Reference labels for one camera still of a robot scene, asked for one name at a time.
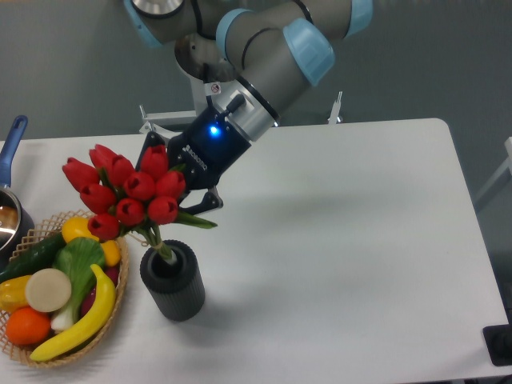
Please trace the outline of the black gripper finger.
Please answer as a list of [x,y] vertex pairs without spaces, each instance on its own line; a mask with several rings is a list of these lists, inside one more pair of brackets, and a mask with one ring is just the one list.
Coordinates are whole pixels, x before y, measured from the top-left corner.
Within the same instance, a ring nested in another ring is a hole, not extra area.
[[192,206],[180,206],[180,211],[187,214],[204,214],[212,210],[221,209],[223,206],[224,203],[218,193],[218,189],[216,186],[213,186],[204,193],[200,202]]
[[164,139],[155,132],[148,133],[135,169],[145,172],[165,172],[168,170],[168,166]]

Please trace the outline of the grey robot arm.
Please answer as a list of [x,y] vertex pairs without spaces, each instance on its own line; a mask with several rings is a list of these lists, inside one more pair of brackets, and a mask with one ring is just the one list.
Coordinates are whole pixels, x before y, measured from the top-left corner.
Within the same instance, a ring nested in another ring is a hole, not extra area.
[[287,1],[248,10],[239,1],[127,1],[135,29],[150,46],[174,44],[195,88],[196,115],[166,143],[186,190],[203,190],[188,214],[220,208],[221,175],[335,61],[331,41],[365,29],[370,1]]

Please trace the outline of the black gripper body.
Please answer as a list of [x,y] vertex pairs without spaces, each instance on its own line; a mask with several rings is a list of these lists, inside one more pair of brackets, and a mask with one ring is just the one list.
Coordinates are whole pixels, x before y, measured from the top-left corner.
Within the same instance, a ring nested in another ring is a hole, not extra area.
[[167,144],[169,167],[184,165],[188,190],[209,189],[250,148],[221,112],[206,110]]

